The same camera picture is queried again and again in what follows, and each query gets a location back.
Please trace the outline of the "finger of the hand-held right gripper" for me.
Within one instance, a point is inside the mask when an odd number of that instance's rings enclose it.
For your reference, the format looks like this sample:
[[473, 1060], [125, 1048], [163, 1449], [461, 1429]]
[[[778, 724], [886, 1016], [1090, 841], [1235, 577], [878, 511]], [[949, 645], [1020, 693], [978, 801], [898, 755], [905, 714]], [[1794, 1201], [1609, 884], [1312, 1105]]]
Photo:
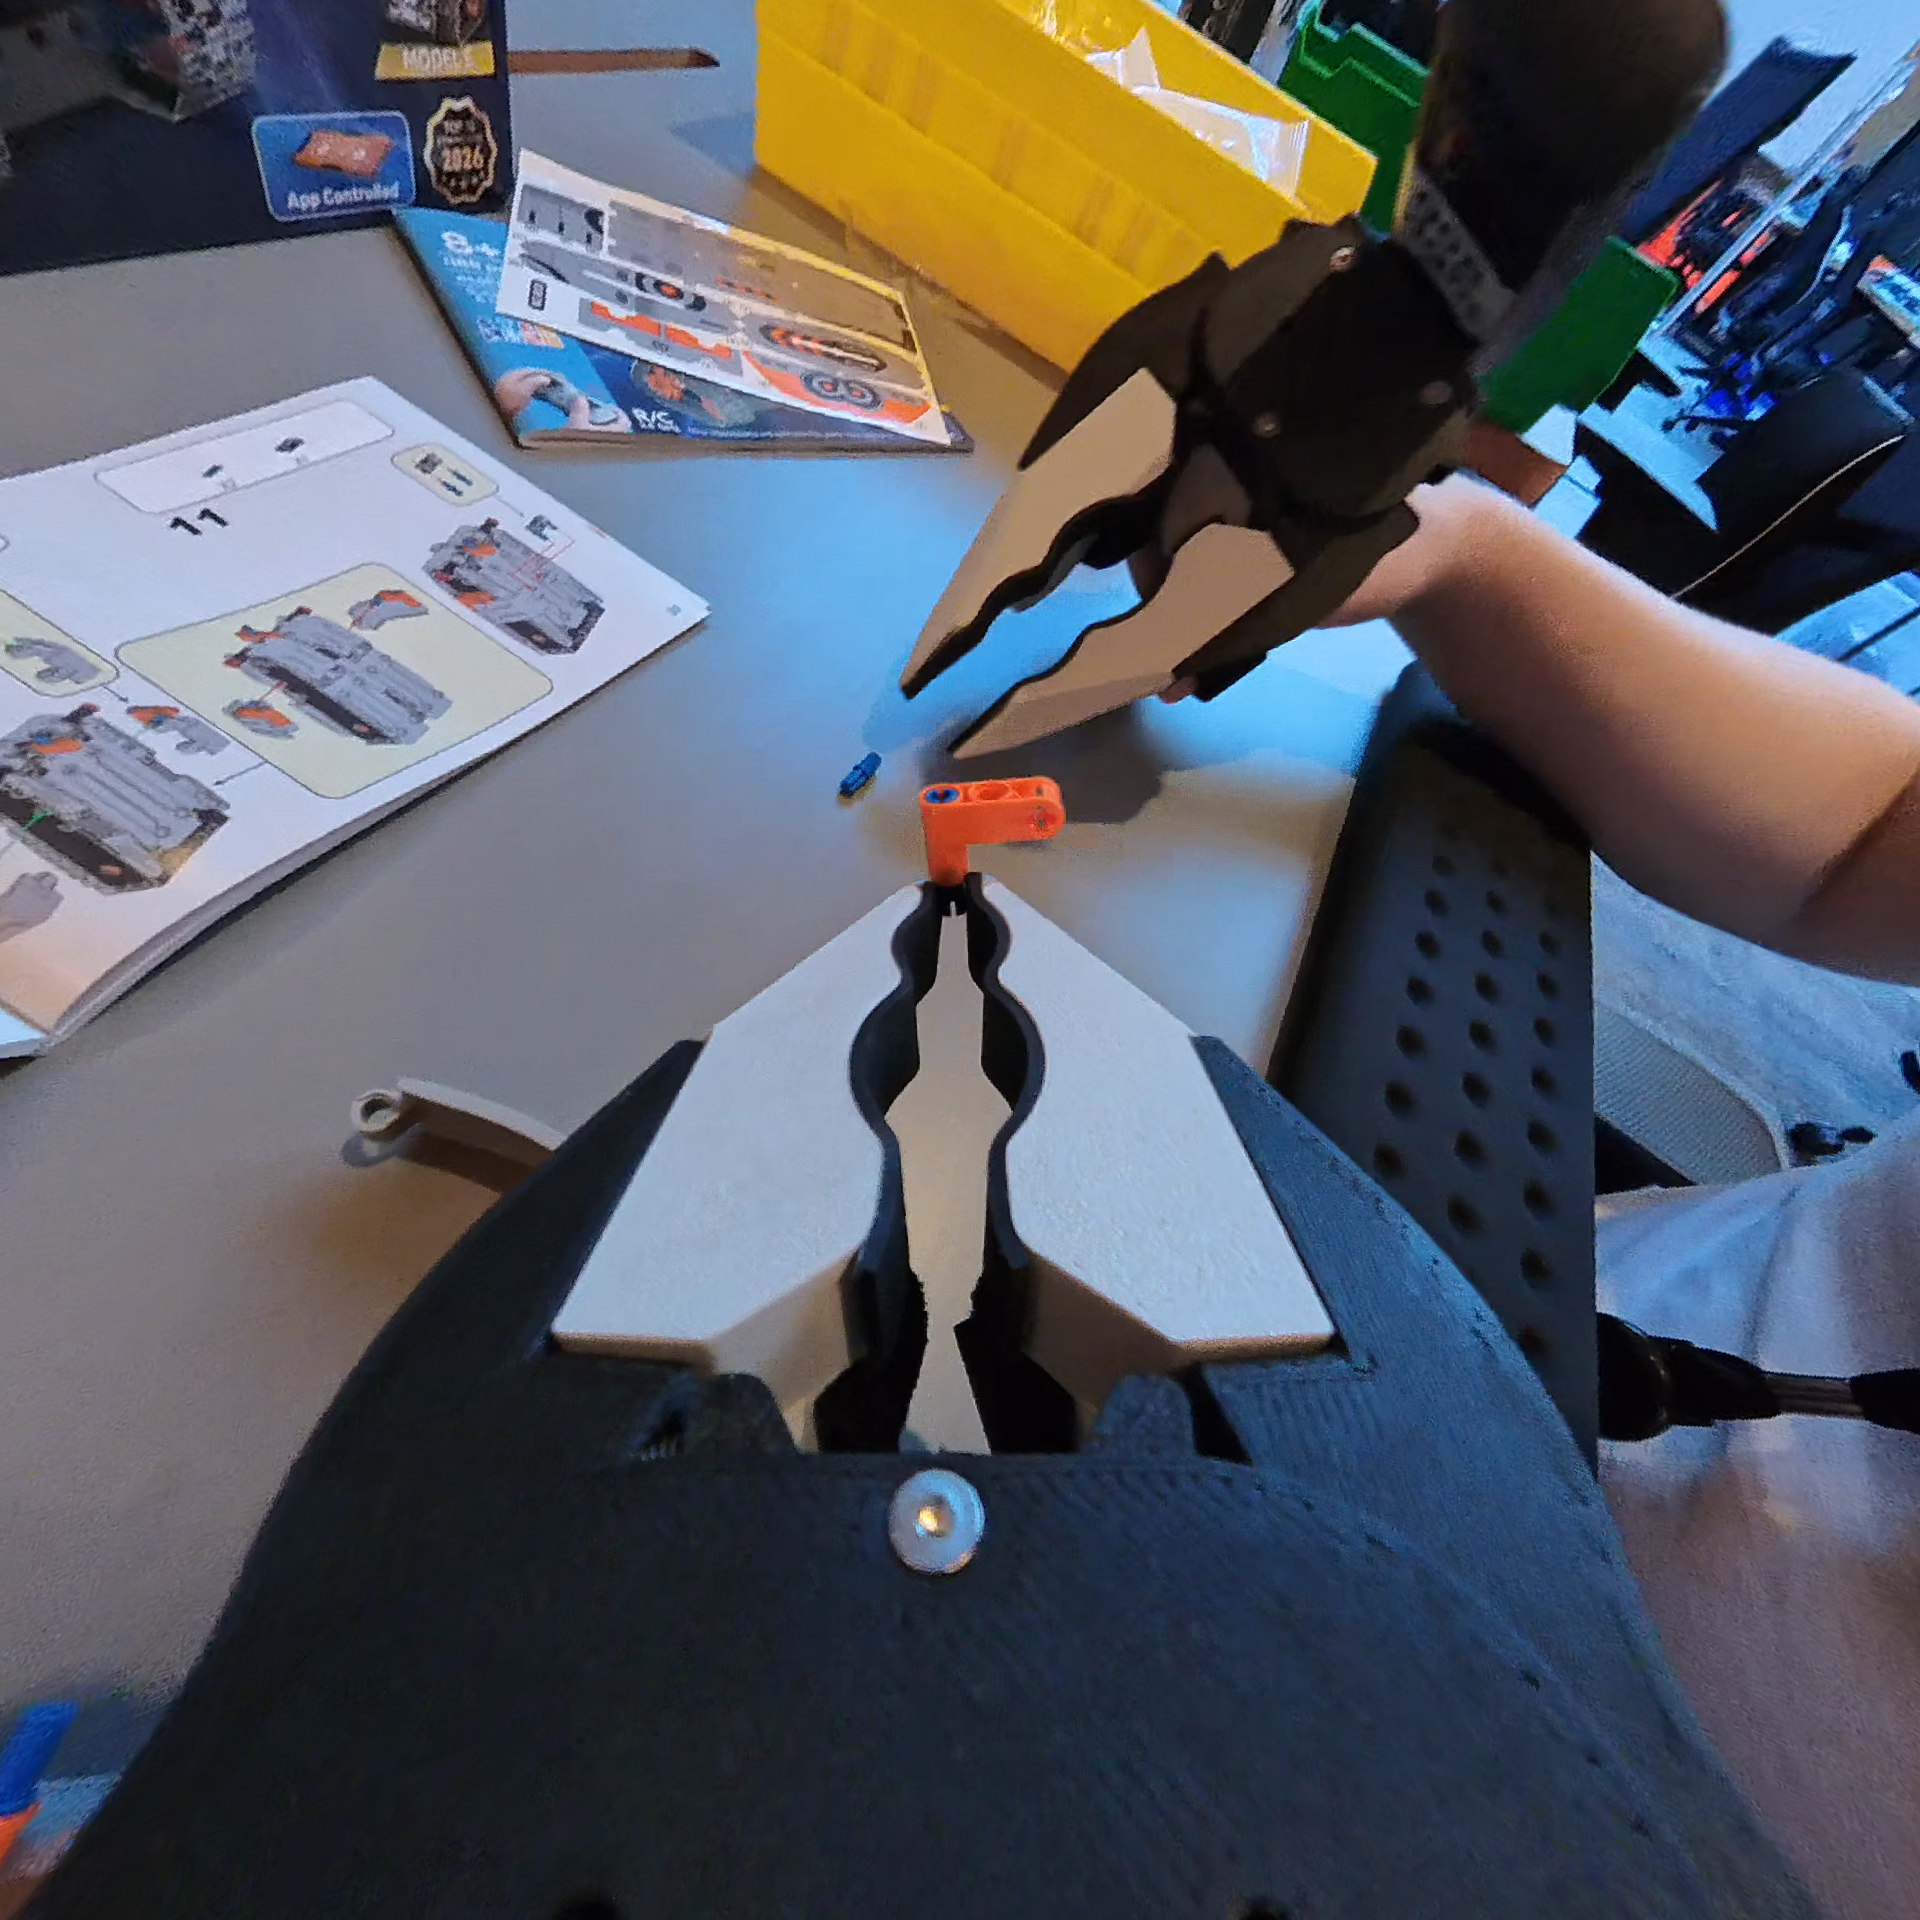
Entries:
[[1139, 525], [1172, 466], [1179, 405], [1139, 371], [1014, 471], [904, 665], [915, 699], [973, 651], [1003, 613], [1033, 608], [1104, 538]]
[[1212, 521], [1174, 553], [1158, 591], [1131, 613], [1086, 628], [1046, 673], [996, 699], [949, 755], [970, 762], [1012, 752], [1086, 724], [1186, 674], [1186, 661], [1289, 586], [1293, 564], [1269, 532]]

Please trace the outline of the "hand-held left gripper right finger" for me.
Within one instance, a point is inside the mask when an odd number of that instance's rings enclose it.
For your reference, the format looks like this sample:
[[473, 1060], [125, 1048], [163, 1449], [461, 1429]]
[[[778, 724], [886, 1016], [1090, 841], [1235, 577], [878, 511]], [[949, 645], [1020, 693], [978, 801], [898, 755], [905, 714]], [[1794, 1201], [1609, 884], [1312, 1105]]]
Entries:
[[961, 1354], [996, 1455], [1069, 1451], [1126, 1378], [1304, 1361], [1337, 1323], [1197, 1036], [972, 879], [981, 1067], [1009, 1105]]

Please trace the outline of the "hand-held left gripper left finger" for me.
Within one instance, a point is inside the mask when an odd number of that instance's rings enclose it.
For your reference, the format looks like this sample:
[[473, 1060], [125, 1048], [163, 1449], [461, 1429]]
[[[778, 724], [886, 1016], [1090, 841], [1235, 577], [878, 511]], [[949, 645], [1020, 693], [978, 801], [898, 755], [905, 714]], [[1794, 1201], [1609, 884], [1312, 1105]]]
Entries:
[[857, 1356], [846, 1274], [881, 1212], [857, 1028], [900, 985], [908, 884], [738, 1005], [672, 1097], [550, 1332], [570, 1354], [755, 1376], [802, 1449]]

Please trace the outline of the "grey curved panel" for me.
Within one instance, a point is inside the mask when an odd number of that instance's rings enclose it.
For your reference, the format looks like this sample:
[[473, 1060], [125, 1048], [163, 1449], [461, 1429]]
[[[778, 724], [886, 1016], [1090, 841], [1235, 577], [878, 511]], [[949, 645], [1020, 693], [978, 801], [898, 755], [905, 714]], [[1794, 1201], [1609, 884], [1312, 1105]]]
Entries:
[[436, 1144], [514, 1168], [540, 1168], [568, 1135], [489, 1097], [401, 1077], [368, 1088], [349, 1108], [352, 1132], [374, 1148]]

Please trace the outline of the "person's right forearm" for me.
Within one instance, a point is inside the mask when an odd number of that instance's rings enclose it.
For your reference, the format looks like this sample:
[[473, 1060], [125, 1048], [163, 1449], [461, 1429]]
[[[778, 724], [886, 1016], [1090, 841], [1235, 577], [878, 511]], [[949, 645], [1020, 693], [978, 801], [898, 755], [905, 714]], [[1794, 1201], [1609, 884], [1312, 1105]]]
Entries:
[[1644, 897], [1917, 981], [1917, 706], [1676, 603], [1467, 474], [1325, 619], [1381, 619]]

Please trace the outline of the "grey desk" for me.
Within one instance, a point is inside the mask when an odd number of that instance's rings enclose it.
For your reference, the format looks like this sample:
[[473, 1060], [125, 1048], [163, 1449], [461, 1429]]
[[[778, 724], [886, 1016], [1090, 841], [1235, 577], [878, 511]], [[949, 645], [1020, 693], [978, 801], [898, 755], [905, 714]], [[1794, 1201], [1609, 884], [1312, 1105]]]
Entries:
[[5, 474], [373, 376], [710, 608], [5, 1067], [5, 1717], [179, 1685], [338, 1383], [484, 1212], [450, 1167], [354, 1160], [352, 1099], [416, 1075], [582, 1122], [910, 880], [931, 749], [1121, 601], [1080, 573], [897, 697], [1056, 383], [908, 298], [972, 455], [526, 459], [374, 228], [5, 282]]

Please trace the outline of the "green storage bin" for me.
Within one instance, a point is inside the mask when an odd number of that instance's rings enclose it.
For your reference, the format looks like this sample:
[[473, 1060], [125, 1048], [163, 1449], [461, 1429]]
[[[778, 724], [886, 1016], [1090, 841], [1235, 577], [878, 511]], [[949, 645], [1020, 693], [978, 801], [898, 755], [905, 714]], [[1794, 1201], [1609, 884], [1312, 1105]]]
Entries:
[[[1427, 5], [1304, 5], [1281, 92], [1361, 145], [1377, 177], [1361, 217], [1393, 226], [1427, 85]], [[1549, 319], [1478, 384], [1482, 412], [1518, 434], [1555, 408], [1579, 413], [1621, 376], [1677, 280], [1613, 237]]]

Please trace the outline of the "clear plastic bag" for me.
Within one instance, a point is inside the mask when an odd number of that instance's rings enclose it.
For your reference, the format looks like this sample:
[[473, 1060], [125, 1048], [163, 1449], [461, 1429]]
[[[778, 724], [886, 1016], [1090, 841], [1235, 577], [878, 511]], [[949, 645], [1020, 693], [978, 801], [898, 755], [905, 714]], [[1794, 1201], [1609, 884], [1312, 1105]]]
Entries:
[[1286, 196], [1298, 193], [1310, 135], [1305, 121], [1249, 113], [1165, 87], [1145, 29], [1117, 48], [1083, 48], [1080, 57], [1242, 171]]

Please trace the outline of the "yellow storage bin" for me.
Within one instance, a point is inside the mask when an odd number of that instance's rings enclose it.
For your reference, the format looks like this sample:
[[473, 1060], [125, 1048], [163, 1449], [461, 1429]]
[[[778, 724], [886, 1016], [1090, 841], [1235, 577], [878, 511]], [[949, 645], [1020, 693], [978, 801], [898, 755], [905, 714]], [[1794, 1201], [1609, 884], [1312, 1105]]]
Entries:
[[[1377, 157], [1158, 5], [757, 2], [761, 170], [1056, 369], [1208, 256], [1358, 215]], [[1304, 130], [1258, 180], [1088, 60]]]

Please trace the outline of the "black perforated chair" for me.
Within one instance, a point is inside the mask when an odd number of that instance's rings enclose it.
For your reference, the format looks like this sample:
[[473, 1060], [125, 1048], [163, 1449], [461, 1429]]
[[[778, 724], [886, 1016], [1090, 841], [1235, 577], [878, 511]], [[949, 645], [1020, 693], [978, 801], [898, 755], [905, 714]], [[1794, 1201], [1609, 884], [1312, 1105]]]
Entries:
[[1587, 837], [1411, 665], [1266, 1081], [1434, 1239], [1598, 1460]]

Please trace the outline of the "robot sticker sheet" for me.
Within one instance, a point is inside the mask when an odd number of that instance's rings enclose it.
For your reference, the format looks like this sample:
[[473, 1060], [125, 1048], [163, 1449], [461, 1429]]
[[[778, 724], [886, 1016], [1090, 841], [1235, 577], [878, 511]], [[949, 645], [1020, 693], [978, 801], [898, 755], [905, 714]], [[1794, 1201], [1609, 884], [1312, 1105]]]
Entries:
[[905, 298], [755, 232], [517, 156], [497, 313], [931, 448], [958, 439]]

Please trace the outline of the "black office chair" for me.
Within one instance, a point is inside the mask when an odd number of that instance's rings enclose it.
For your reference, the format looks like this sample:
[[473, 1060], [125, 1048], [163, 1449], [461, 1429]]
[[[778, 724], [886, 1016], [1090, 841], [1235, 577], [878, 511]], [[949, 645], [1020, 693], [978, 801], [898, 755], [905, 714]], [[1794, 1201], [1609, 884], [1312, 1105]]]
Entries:
[[1673, 601], [1782, 635], [1916, 572], [1916, 421], [1854, 371], [1827, 372], [1712, 444], [1637, 388], [1574, 425], [1595, 471], [1578, 543]]

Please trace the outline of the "open instruction booklet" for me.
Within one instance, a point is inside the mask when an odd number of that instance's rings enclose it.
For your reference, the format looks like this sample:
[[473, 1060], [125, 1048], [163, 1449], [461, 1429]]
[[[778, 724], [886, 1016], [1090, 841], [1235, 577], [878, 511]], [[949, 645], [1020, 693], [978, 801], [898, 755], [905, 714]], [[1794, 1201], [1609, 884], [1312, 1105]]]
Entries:
[[371, 378], [5, 481], [5, 1064], [706, 617]]

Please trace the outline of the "person's grey clothing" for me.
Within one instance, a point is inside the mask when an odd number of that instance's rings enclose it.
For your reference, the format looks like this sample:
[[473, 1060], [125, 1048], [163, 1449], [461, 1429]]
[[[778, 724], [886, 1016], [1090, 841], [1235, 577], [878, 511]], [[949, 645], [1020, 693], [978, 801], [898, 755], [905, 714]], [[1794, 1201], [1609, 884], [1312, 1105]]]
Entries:
[[[1917, 1361], [1916, 993], [1733, 947], [1645, 1011], [1835, 1160], [1601, 1208], [1601, 1307], [1796, 1376]], [[1697, 1714], [1827, 1916], [1917, 1911], [1916, 1439], [1806, 1415], [1605, 1445], [1627, 1562]]]

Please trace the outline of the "blue robot kit box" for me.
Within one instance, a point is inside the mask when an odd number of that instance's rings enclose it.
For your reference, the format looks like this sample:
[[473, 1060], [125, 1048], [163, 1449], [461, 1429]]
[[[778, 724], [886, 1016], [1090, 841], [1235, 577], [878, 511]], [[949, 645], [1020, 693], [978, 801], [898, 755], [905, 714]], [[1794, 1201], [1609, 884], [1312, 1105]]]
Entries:
[[2, 5], [6, 276], [512, 193], [502, 5]]

